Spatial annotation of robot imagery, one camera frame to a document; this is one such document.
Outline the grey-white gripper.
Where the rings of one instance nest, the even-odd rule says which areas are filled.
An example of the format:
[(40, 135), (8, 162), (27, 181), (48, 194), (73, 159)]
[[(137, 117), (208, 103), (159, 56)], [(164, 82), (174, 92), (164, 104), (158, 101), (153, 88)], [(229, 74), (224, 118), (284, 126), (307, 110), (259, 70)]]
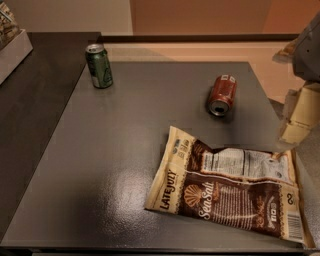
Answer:
[(320, 13), (315, 15), (297, 40), (290, 41), (273, 59), (292, 61), (297, 77), (314, 81), (306, 82), (298, 91), (289, 90), (286, 95), (280, 140), (298, 145), (320, 122)]

